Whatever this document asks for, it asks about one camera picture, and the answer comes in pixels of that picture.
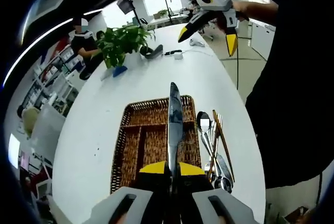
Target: blue object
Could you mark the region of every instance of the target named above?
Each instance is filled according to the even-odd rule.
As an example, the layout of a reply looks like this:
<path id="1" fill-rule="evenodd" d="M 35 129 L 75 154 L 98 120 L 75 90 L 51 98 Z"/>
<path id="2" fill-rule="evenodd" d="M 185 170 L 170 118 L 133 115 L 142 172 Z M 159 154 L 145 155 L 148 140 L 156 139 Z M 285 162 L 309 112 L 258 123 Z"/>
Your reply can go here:
<path id="1" fill-rule="evenodd" d="M 116 77 L 118 75 L 120 75 L 122 72 L 126 71 L 127 67 L 126 66 L 117 66 L 114 68 L 113 71 L 113 77 Z"/>

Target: green leaves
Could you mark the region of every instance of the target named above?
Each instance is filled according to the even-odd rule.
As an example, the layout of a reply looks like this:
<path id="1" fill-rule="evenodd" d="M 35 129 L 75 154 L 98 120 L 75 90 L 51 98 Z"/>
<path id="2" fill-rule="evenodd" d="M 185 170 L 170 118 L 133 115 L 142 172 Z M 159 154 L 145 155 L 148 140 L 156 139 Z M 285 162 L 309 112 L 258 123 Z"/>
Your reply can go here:
<path id="1" fill-rule="evenodd" d="M 107 28 L 104 38 L 97 41 L 102 50 L 107 68 L 109 66 L 122 66 L 126 53 L 138 52 L 139 48 L 147 45 L 146 37 L 152 33 L 138 26 L 126 26 L 122 28 Z"/>

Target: spoon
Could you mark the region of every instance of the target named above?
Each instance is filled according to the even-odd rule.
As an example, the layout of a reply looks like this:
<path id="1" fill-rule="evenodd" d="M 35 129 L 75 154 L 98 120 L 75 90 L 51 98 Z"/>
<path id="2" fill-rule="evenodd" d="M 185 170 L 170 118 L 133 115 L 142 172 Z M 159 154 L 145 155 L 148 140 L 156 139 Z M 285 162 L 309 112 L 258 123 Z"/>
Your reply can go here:
<path id="1" fill-rule="evenodd" d="M 199 131 L 201 132 L 201 140 L 207 150 L 207 152 L 209 153 L 209 156 L 212 158 L 213 155 L 213 151 L 212 151 L 212 145 L 211 145 L 211 141 L 209 139 L 208 133 L 211 130 L 211 121 L 210 121 L 210 117 L 206 112 L 198 112 L 197 113 L 197 117 L 196 117 L 196 122 L 197 122 L 197 126 Z M 214 170 L 216 172 L 216 174 L 219 173 L 218 171 L 218 162 L 216 160 L 216 158 L 214 158 Z"/>

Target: white cabinet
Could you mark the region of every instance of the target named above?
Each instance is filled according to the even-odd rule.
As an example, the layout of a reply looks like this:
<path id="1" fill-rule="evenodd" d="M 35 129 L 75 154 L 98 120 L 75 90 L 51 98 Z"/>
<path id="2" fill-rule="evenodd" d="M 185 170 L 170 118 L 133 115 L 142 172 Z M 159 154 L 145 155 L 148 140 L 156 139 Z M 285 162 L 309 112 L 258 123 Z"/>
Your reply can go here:
<path id="1" fill-rule="evenodd" d="M 269 57 L 274 35 L 274 31 L 253 23 L 251 47 L 266 60 Z"/>

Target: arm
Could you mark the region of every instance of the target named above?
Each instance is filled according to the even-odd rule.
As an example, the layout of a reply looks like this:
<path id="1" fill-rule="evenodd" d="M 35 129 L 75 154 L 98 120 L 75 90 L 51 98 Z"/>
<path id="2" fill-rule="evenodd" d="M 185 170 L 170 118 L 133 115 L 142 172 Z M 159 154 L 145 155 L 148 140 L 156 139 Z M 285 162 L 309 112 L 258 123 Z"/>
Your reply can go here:
<path id="1" fill-rule="evenodd" d="M 244 13 L 248 18 L 256 19 L 275 26 L 278 5 L 276 3 L 261 4 L 257 2 L 233 2 L 237 11 Z"/>
<path id="2" fill-rule="evenodd" d="M 78 51 L 78 54 L 80 54 L 83 58 L 91 58 L 93 55 L 99 53 L 99 49 L 86 51 L 84 48 L 80 48 Z"/>

